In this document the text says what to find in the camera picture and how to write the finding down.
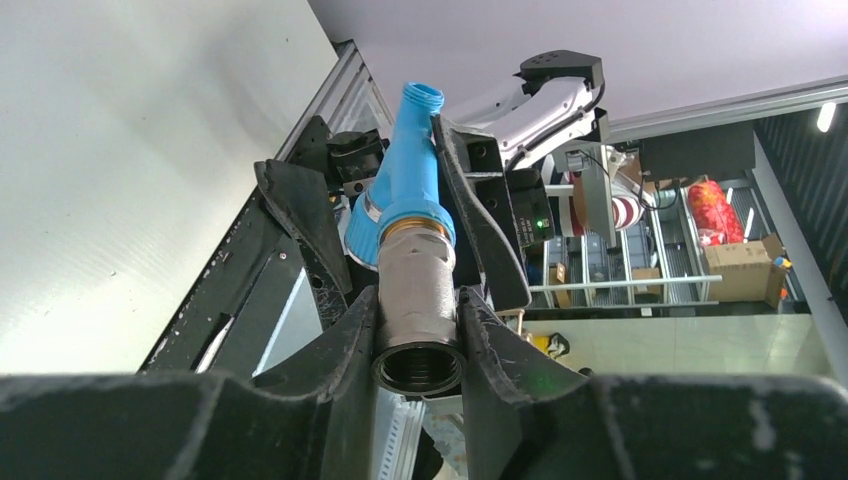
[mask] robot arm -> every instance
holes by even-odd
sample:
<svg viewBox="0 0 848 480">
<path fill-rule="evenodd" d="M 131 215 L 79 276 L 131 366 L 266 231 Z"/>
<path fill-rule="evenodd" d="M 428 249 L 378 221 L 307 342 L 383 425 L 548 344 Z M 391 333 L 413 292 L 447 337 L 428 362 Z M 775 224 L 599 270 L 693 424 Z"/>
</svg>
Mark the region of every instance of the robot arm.
<svg viewBox="0 0 848 480">
<path fill-rule="evenodd" d="M 523 73 L 444 112 L 456 123 L 485 130 L 497 138 L 507 170 L 528 168 L 560 145 L 600 130 L 598 120 L 605 116 L 603 110 L 596 109 L 603 96 L 603 83 L 593 95 L 591 85 L 597 82 L 581 76 L 539 82 L 528 81 Z"/>
</svg>

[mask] tiled floor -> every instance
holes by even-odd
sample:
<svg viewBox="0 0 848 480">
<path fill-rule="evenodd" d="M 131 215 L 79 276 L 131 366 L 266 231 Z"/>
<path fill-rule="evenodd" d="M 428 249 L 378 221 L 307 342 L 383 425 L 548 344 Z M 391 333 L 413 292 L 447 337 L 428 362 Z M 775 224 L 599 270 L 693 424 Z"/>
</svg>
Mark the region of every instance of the tiled floor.
<svg viewBox="0 0 848 480">
<path fill-rule="evenodd" d="M 526 322 L 536 335 L 559 332 L 573 369 L 616 373 L 796 373 L 829 366 L 809 315 L 633 318 Z"/>
</svg>

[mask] metal rack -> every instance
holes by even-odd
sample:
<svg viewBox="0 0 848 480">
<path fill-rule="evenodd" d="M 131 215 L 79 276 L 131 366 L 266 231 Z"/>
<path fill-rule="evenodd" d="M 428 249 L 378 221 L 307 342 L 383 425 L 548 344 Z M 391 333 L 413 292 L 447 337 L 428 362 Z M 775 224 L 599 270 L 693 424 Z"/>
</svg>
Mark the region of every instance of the metal rack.
<svg viewBox="0 0 848 480">
<path fill-rule="evenodd" d="M 575 307 L 628 308 L 708 305 L 710 283 L 721 281 L 709 275 L 697 227 L 686 202 L 686 190 L 676 189 L 678 198 L 667 209 L 648 212 L 633 227 L 616 233 L 617 247 L 594 232 L 579 238 L 556 237 L 546 242 L 542 262 L 542 285 L 530 287 L 534 304 L 552 308 L 553 292 L 567 290 Z M 658 204 L 670 205 L 668 199 Z M 569 272 L 568 283 L 552 285 L 550 268 L 561 262 Z M 633 268 L 657 268 L 660 278 L 633 279 Z M 640 287 L 661 285 L 656 303 L 643 303 Z"/>
</svg>

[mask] red bag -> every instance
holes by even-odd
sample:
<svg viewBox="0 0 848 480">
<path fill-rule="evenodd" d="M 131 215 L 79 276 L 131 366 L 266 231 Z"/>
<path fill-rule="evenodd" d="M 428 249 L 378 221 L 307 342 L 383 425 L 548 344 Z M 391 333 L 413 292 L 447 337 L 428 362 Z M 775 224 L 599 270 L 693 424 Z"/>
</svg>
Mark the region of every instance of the red bag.
<svg viewBox="0 0 848 480">
<path fill-rule="evenodd" d="M 699 230 L 723 233 L 727 243 L 742 243 L 745 231 L 718 183 L 710 180 L 689 187 L 689 205 Z"/>
</svg>

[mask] ceiling light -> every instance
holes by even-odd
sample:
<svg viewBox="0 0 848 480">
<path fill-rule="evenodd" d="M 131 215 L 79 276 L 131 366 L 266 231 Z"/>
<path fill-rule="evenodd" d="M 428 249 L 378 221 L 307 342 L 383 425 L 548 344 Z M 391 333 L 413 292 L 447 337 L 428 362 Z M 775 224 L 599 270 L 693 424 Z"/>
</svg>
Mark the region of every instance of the ceiling light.
<svg viewBox="0 0 848 480">
<path fill-rule="evenodd" d="M 827 102 L 822 105 L 822 109 L 819 112 L 819 119 L 816 121 L 816 126 L 823 133 L 827 132 L 830 128 L 831 122 L 833 122 L 833 114 L 836 112 L 836 104 L 833 102 Z"/>
</svg>

